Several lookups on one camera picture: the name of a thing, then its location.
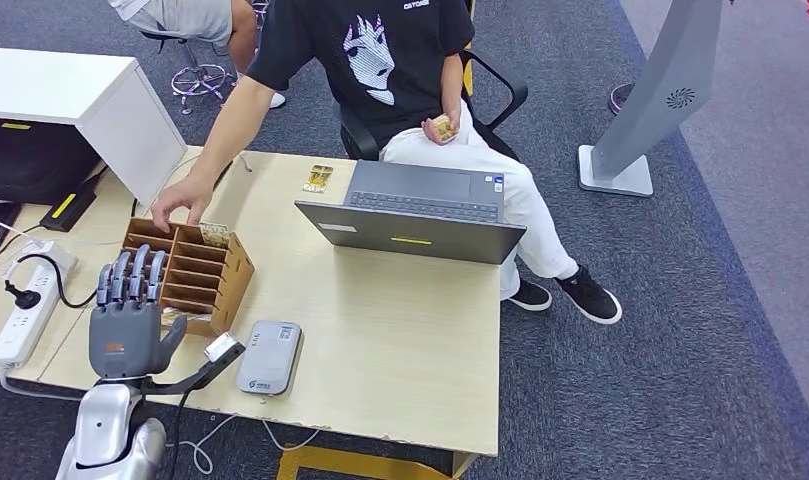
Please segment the person's right hand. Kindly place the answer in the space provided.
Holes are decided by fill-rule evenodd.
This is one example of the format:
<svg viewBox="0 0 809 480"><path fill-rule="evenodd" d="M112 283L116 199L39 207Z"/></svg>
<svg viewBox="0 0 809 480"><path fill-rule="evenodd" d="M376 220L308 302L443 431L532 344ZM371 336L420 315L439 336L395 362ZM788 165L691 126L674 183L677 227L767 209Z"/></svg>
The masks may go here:
<svg viewBox="0 0 809 480"><path fill-rule="evenodd" d="M164 188L150 207L153 224L161 231L168 232L170 215L178 208L189 210L187 224L197 225L209 206L214 190L214 182L208 178L188 176Z"/></svg>

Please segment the person's left hand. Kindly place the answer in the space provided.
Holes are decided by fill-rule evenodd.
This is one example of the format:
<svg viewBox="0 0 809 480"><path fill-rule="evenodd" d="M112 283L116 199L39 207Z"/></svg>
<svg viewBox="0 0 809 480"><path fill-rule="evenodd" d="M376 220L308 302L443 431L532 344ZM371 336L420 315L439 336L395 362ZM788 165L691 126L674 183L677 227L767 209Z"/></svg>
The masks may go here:
<svg viewBox="0 0 809 480"><path fill-rule="evenodd" d="M422 130L429 140L438 145L453 141L459 132L447 114L424 120Z"/></svg>

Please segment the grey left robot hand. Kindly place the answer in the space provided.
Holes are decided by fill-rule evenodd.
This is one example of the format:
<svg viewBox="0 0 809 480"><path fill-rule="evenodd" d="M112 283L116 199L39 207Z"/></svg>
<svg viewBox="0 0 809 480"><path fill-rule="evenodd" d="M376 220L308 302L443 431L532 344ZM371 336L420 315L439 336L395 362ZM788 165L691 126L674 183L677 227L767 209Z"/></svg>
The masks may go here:
<svg viewBox="0 0 809 480"><path fill-rule="evenodd" d="M101 269L96 305L89 323L88 356L92 369L107 380L164 372L187 330L187 317L176 317L163 334L158 303L166 252L147 243L121 252Z"/></svg>

